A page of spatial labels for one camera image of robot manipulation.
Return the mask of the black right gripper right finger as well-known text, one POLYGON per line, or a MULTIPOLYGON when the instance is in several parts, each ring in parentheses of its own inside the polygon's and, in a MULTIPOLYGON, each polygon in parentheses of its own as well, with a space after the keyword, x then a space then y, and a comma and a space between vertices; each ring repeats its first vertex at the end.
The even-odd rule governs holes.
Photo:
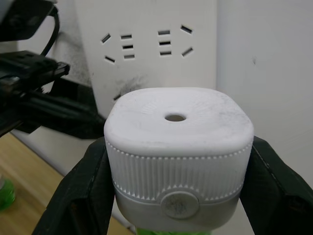
POLYGON ((240 200, 256 235, 311 235, 313 190, 255 137, 240 200))

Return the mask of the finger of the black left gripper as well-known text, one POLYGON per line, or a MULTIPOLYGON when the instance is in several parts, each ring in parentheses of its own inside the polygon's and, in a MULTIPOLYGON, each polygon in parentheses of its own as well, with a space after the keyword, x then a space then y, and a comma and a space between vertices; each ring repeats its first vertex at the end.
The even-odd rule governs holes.
POLYGON ((98 139, 104 124, 93 89, 69 80, 56 80, 47 93, 38 88, 0 98, 1 136, 14 129, 31 134, 45 127, 79 139, 98 139))
POLYGON ((0 55, 0 96, 13 97, 68 75, 70 65, 24 50, 0 55))

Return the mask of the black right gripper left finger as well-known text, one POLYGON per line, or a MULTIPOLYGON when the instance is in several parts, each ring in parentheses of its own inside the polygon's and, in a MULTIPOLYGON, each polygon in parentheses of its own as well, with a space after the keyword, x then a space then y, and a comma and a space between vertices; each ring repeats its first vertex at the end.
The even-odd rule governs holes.
POLYGON ((60 182, 33 234, 105 235, 113 201, 106 144, 99 138, 60 182))

